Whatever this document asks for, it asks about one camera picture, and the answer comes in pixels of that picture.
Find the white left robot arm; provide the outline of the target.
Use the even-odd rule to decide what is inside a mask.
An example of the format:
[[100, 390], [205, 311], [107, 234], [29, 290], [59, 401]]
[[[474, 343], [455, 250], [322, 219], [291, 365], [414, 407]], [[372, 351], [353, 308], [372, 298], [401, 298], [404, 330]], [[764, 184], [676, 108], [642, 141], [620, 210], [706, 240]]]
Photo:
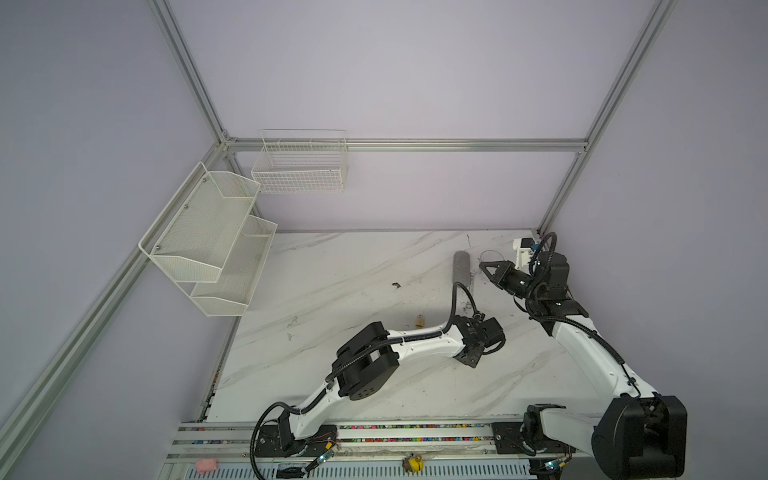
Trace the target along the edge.
[[274, 410], [280, 411], [274, 419], [279, 452], [296, 455], [318, 437], [337, 405], [377, 393], [405, 361], [440, 357], [475, 368], [482, 357], [505, 344], [503, 327], [477, 308], [469, 288], [460, 281], [452, 285], [448, 320], [436, 327], [397, 331], [386, 329], [380, 322], [367, 325], [337, 350], [329, 373], [306, 400], [297, 405], [276, 401], [261, 414], [248, 449], [255, 477], [264, 477], [258, 467], [257, 444]]

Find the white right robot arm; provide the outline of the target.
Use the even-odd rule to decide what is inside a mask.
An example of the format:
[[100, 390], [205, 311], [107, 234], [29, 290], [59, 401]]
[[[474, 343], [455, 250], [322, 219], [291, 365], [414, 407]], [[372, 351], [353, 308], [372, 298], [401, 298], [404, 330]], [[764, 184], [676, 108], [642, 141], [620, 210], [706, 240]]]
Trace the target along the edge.
[[530, 320], [559, 343], [607, 406], [601, 417], [554, 403], [527, 408], [521, 447], [530, 456], [558, 442], [590, 455], [610, 479], [677, 478], [685, 469], [687, 410], [643, 380], [598, 332], [568, 286], [570, 266], [557, 236], [529, 245], [529, 261], [482, 262], [491, 284], [512, 295]]

